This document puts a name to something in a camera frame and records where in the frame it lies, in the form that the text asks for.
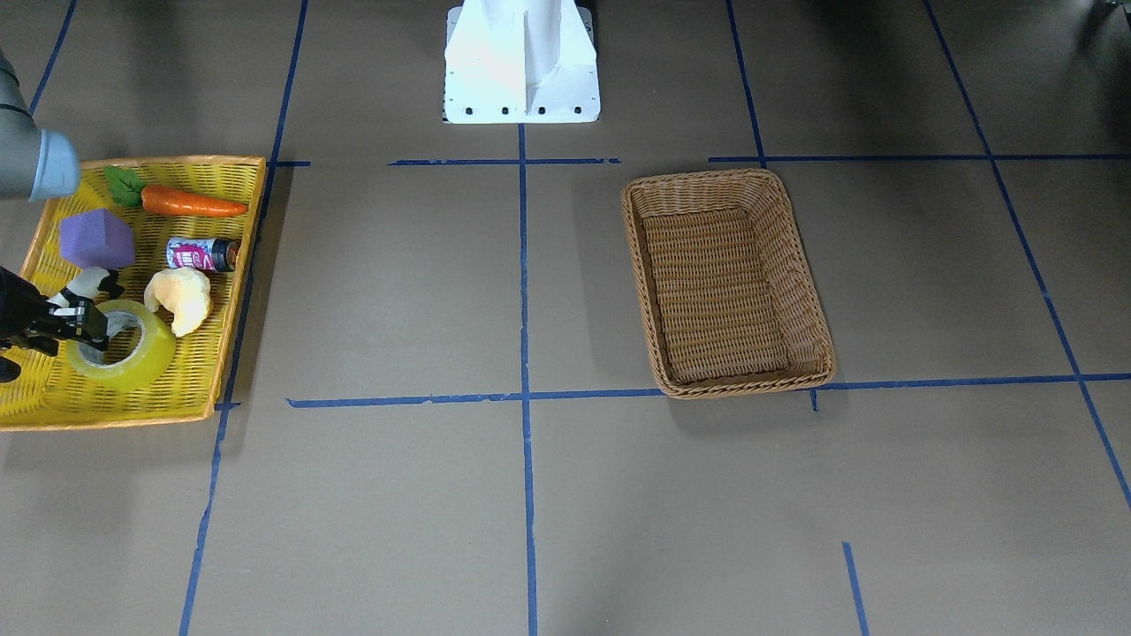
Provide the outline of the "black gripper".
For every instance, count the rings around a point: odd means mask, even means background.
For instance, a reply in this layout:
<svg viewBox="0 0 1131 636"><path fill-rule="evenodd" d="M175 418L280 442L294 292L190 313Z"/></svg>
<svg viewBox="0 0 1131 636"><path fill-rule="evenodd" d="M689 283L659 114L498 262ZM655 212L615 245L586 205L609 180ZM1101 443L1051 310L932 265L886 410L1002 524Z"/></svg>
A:
<svg viewBox="0 0 1131 636"><path fill-rule="evenodd" d="M1 269L1 349L12 347L54 353L54 341L80 342L105 352L110 337L102 325L54 325L44 329L45 337L33 334L49 318L61 323L107 323L105 313L90 300L57 306L38 293L28 281L12 270Z"/></svg>

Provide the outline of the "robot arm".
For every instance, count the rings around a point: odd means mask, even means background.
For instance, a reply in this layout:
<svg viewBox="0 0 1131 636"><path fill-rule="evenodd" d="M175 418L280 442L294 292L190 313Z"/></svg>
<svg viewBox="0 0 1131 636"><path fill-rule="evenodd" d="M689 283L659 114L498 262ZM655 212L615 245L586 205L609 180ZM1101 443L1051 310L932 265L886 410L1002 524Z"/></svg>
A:
<svg viewBox="0 0 1131 636"><path fill-rule="evenodd" d="M80 161L64 134L36 124L11 62L1 59L1 194L3 199L45 201L77 190ZM107 321L84 296L61 307L20 275L3 269L3 349L29 349L54 356L74 341L105 350Z"/></svg>

